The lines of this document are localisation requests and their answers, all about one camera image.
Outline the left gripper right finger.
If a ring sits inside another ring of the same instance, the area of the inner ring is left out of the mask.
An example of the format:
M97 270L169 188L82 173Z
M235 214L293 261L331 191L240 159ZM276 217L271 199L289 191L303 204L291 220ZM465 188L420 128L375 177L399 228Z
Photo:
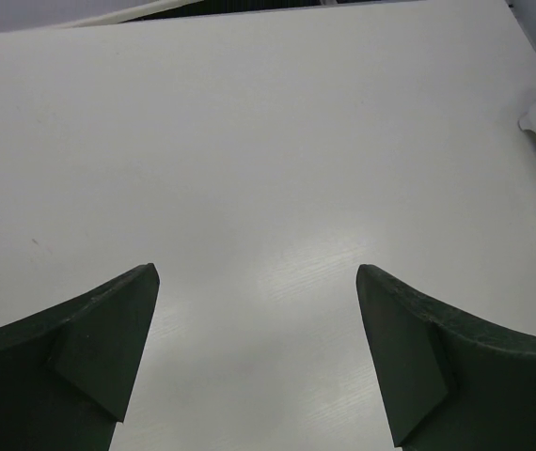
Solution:
M427 296L374 265L356 275L386 419L401 450L536 450L536 336Z

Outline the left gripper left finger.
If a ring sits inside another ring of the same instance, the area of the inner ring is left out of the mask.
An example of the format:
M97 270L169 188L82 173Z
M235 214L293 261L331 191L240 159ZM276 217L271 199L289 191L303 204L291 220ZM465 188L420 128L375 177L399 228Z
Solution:
M106 450L159 292L151 264L0 327L0 450Z

